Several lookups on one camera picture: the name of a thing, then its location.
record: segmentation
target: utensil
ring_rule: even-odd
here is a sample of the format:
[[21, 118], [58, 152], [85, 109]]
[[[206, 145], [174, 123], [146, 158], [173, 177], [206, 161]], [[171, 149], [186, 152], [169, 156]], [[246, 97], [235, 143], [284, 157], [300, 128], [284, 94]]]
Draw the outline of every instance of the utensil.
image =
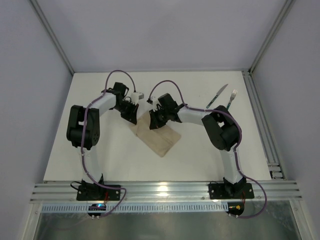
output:
[[211, 104], [219, 97], [219, 95], [225, 90], [225, 88], [228, 86], [228, 83], [224, 85], [220, 90], [216, 93], [215, 97], [209, 102], [209, 104], [205, 107], [206, 109], [210, 108]]
[[231, 103], [232, 103], [232, 101], [235, 99], [235, 97], [236, 97], [236, 95], [237, 95], [237, 90], [233, 90], [233, 92], [232, 92], [232, 94], [231, 94], [231, 96], [230, 96], [230, 101], [229, 101], [229, 103], [228, 103], [228, 106], [226, 107], [226, 109], [229, 109], [230, 108], [230, 105], [231, 105]]

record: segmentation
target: ventilation grille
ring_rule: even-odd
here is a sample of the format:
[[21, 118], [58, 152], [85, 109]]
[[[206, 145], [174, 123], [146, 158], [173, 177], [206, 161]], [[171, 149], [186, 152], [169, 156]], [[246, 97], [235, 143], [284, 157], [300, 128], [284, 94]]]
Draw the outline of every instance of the ventilation grille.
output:
[[[88, 211], [90, 203], [45, 203], [42, 213], [96, 213]], [[116, 204], [108, 203], [106, 212], [110, 211]], [[192, 213], [192, 212], [225, 212], [228, 210], [226, 202], [206, 203], [122, 203], [114, 213]]]

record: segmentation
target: knife handle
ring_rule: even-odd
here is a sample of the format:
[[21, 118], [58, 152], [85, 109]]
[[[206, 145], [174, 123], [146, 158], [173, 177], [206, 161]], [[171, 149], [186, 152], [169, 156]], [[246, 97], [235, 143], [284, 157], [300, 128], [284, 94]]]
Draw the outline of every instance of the knife handle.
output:
[[217, 99], [218, 95], [215, 95], [215, 97], [209, 102], [209, 104], [205, 107], [206, 109], [210, 108], [211, 104]]

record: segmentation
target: gray floor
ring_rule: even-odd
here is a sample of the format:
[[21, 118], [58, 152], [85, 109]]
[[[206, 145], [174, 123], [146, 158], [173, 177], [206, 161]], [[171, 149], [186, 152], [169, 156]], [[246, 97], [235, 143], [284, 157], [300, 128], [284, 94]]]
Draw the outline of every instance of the gray floor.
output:
[[[262, 202], [247, 202], [244, 215], [261, 209]], [[87, 214], [42, 214], [35, 240], [300, 240], [288, 201], [272, 201], [252, 219], [235, 219], [225, 212], [126, 213], [99, 220]]]

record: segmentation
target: metal corner post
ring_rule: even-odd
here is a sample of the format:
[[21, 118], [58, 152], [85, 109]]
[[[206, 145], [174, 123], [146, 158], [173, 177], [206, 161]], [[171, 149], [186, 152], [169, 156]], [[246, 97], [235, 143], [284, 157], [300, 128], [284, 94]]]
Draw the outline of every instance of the metal corner post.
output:
[[292, 6], [294, 5], [296, 0], [285, 0], [285, 3], [283, 4], [278, 16], [276, 17], [270, 31], [268, 32], [266, 38], [264, 39], [257, 55], [255, 56], [255, 59], [249, 69], [250, 74], [252, 74], [261, 59], [263, 58], [264, 54], [266, 53], [267, 49], [269, 48], [270, 44], [274, 40], [275, 36], [277, 35], [280, 27], [282, 26], [284, 20], [286, 19], [288, 13], [290, 12]]
[[43, 25], [45, 31], [47, 32], [48, 36], [50, 37], [53, 45], [55, 46], [56, 50], [58, 51], [59, 55], [61, 56], [62, 60], [64, 61], [66, 67], [68, 68], [69, 72], [73, 76], [75, 74], [75, 70], [73, 69], [70, 61], [68, 60], [65, 51], [63, 50], [61, 44], [59, 43], [54, 31], [52, 30], [44, 12], [42, 11], [39, 3], [37, 0], [29, 0], [35, 14], [39, 18], [41, 24]]

